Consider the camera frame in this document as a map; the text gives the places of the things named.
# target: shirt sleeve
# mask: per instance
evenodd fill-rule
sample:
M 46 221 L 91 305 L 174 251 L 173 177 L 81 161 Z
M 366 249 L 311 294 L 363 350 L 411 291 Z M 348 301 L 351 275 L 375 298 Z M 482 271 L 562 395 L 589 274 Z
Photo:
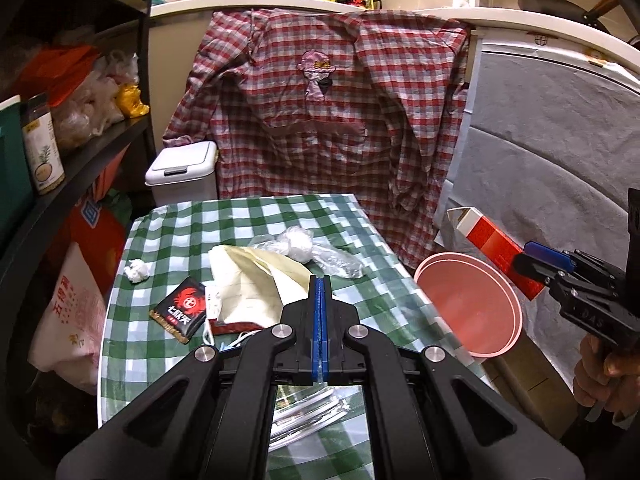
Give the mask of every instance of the shirt sleeve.
M 613 425 L 621 428 L 622 430 L 628 430 L 637 414 L 638 412 L 635 412 L 625 418 L 624 415 L 622 415 L 622 412 L 616 412 L 613 415 Z

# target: green checkered tablecloth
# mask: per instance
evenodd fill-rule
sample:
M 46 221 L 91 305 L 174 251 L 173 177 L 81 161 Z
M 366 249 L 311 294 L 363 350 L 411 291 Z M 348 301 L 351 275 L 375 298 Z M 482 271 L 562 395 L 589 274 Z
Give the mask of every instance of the green checkered tablecloth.
M 353 195 L 183 202 L 137 219 L 129 234 L 109 301 L 100 355 L 100 424 L 202 343 L 202 328 L 188 345 L 178 343 L 149 318 L 149 308 L 187 275 L 213 283 L 207 251 L 214 245 L 247 245 L 255 235 L 279 234 L 293 225 L 313 229 L 317 238 L 361 258 L 364 277 L 332 277 L 332 286 L 334 296 L 357 307 L 362 323 L 386 333 L 399 346 L 421 350 L 438 343 L 482 376 Z M 125 261 L 134 258 L 151 264 L 151 277 L 137 285 L 122 272 Z M 314 264 L 308 268 L 321 274 Z M 217 336 L 216 344 L 235 338 Z M 348 393 L 351 409 L 344 418 L 270 453 L 269 479 L 373 478 L 364 400 L 357 387 Z

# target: red plaid shirt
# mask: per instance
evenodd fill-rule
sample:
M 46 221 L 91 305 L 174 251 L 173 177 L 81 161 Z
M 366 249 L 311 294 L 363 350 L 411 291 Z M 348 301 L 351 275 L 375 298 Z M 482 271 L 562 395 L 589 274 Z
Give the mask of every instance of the red plaid shirt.
M 402 11 L 214 12 L 164 143 L 215 141 L 220 198 L 353 193 L 415 269 L 462 122 L 467 38 Z

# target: white trash can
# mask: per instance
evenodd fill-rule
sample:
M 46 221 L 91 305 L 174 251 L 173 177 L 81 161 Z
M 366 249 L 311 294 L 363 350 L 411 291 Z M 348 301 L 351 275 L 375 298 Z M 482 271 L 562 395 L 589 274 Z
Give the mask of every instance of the white trash can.
M 210 140 L 162 150 L 145 175 L 156 205 L 217 199 L 217 160 L 218 147 Z

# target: orange bag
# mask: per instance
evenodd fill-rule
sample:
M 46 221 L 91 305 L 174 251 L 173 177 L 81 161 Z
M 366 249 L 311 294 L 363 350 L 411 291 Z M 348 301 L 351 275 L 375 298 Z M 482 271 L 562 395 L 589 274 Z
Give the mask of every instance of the orange bag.
M 94 275 L 101 294 L 106 294 L 118 272 L 124 249 L 124 227 L 106 208 L 86 195 L 65 219 L 46 253 L 53 271 L 59 271 L 71 242 L 80 246 L 82 256 Z
M 12 86 L 25 100 L 47 93 L 49 106 L 58 106 L 87 77 L 98 50 L 91 45 L 43 47 Z
M 98 175 L 98 178 L 94 180 L 94 183 L 91 186 L 91 194 L 92 198 L 96 202 L 107 196 L 108 191 L 111 189 L 111 184 L 113 184 L 116 174 L 118 173 L 120 163 L 122 162 L 125 153 L 127 153 L 129 146 L 130 144 L 127 144 L 124 150 L 113 157 L 113 160 L 107 164 L 107 166 L 102 170 L 102 173 Z

